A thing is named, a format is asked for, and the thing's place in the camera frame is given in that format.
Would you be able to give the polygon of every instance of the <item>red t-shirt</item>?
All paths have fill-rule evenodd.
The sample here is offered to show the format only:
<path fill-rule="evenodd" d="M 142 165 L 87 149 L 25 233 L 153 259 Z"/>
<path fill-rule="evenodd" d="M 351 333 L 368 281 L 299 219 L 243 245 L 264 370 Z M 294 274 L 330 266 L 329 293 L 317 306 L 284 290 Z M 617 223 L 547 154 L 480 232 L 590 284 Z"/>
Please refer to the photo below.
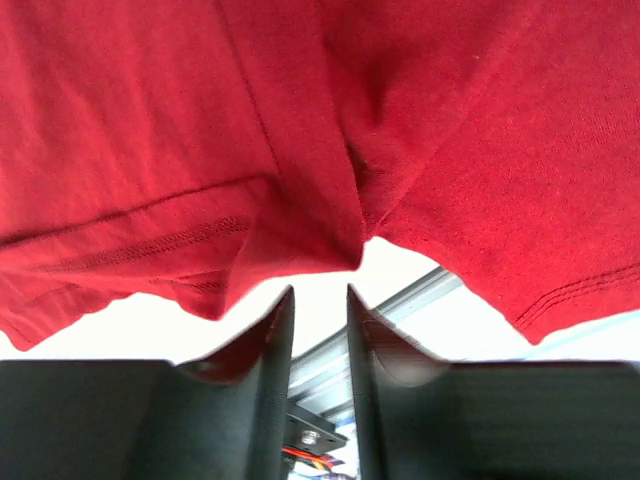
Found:
<path fill-rule="evenodd" d="M 532 342 L 640 307 L 640 9 L 0 0 L 0 329 L 424 253 Z"/>

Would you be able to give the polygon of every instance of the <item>orange wire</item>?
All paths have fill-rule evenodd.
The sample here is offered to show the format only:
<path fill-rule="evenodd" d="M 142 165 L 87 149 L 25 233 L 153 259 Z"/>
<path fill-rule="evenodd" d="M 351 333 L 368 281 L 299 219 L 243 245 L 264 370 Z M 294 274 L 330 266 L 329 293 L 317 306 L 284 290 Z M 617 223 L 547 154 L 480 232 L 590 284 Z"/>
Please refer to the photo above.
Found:
<path fill-rule="evenodd" d="M 316 462 L 322 463 L 323 465 L 326 465 L 329 468 L 333 468 L 333 463 L 331 463 L 329 460 L 313 455 L 312 453 L 303 452 L 302 450 L 296 450 L 295 448 L 289 448 L 289 447 L 284 447 L 282 451 L 285 453 L 290 453 L 291 455 L 294 455 L 296 457 L 306 458 L 307 460 L 312 460 L 312 461 L 315 460 Z"/>

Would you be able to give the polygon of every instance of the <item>red shirt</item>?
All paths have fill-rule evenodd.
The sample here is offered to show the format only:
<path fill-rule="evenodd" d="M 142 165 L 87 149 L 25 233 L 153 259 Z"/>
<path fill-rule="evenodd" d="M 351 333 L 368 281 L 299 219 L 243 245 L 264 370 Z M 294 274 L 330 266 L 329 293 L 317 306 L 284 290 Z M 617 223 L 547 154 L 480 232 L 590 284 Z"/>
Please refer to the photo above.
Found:
<path fill-rule="evenodd" d="M 0 0 L 0 329 L 424 253 L 532 342 L 640 307 L 640 9 Z"/>

